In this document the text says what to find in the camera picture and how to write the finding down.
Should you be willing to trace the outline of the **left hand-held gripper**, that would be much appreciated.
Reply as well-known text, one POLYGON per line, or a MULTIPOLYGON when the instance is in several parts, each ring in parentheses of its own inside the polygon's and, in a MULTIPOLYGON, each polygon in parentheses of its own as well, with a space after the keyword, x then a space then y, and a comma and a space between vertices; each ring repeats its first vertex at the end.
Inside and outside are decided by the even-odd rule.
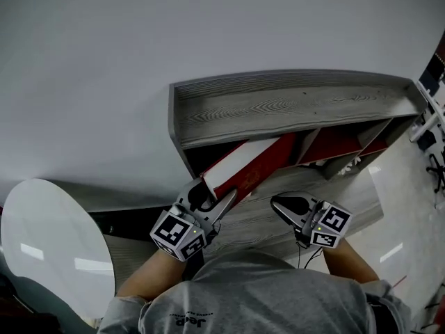
POLYGON ((161 213, 150 237, 159 249, 181 262, 187 261, 217 235, 215 223, 231 209, 237 193, 232 189, 214 203, 216 199, 205 181, 195 178, 182 187, 176 203, 161 213))

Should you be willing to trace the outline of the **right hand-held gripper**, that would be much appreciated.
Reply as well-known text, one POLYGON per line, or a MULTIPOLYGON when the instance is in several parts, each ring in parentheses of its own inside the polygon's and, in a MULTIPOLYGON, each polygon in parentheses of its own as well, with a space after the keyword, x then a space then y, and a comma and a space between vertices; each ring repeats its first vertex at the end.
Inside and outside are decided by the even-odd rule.
POLYGON ((285 223, 295 228, 297 241, 305 248, 316 245, 336 248, 353 215, 335 203, 317 200, 304 191, 280 193, 270 205, 285 223))

